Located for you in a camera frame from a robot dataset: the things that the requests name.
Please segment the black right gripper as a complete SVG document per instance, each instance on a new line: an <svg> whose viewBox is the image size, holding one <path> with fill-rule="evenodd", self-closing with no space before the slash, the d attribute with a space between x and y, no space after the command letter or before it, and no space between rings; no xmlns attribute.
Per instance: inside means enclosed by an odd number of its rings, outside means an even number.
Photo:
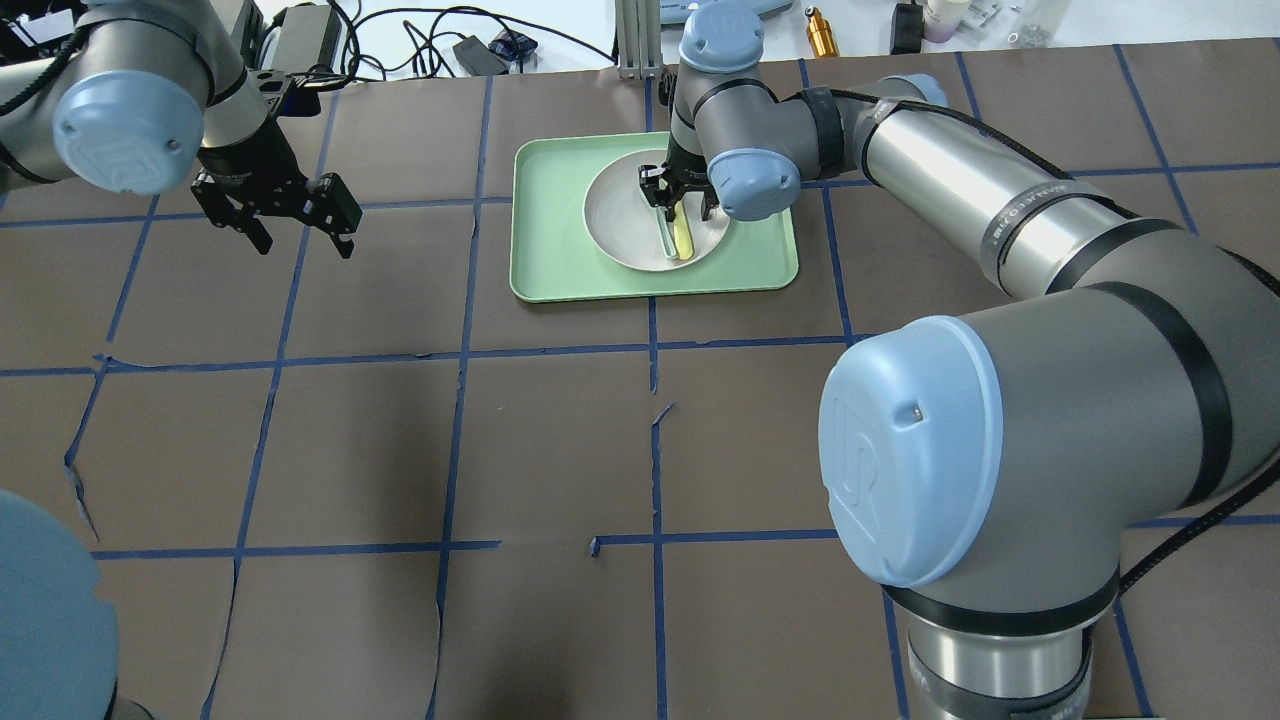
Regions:
<svg viewBox="0 0 1280 720"><path fill-rule="evenodd" d="M686 193L701 193L700 222L716 218L719 200L709 179L704 156L689 151L676 140L669 140L666 159L659 165L640 165L640 191L645 202L655 209L664 223L675 220L675 204Z"/></svg>

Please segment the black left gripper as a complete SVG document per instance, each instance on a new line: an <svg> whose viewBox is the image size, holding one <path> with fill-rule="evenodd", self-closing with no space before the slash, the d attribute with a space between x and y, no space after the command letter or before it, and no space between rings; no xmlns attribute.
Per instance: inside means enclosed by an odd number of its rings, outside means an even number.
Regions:
<svg viewBox="0 0 1280 720"><path fill-rule="evenodd" d="M308 181L275 117L236 143L202 146L196 158L210 181L192 184L192 193L214 225L229 225L260 255L270 254L274 240L257 217L233 218L236 200L262 215L303 222L324 232L342 259L352 258L362 208L339 174Z"/></svg>

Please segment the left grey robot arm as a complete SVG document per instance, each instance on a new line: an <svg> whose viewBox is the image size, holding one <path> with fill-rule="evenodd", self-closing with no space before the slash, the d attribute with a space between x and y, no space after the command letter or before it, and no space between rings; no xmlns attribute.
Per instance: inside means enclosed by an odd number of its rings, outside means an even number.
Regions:
<svg viewBox="0 0 1280 720"><path fill-rule="evenodd" d="M4 192L77 177L154 196L189 183L210 223L273 247L266 217L355 251L362 209L306 176L279 127L300 81L253 69L209 1L91 1L52 56L3 68Z"/></svg>

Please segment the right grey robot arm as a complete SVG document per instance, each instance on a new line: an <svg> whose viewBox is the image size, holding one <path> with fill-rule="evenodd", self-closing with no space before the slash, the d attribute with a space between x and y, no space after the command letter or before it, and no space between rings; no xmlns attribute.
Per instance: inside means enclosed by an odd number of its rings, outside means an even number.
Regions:
<svg viewBox="0 0 1280 720"><path fill-rule="evenodd" d="M1138 215L929 76L778 97L763 27L694 8L666 79L666 234L758 222L859 170L1004 301L854 343L817 427L845 551L902 614L915 719L1079 719L1092 632L1143 575L1277 482L1277 282Z"/></svg>

